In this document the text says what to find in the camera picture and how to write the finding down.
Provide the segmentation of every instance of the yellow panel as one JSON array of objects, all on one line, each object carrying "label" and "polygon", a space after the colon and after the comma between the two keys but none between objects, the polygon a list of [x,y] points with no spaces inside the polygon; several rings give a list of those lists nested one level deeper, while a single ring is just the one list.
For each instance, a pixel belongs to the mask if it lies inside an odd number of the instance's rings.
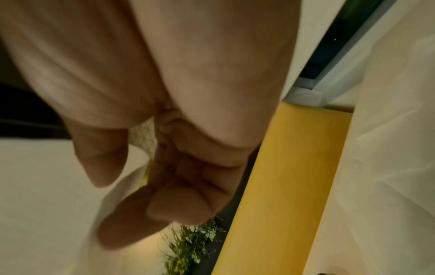
[{"label": "yellow panel", "polygon": [[300,275],[352,115],[281,103],[213,275]]}]

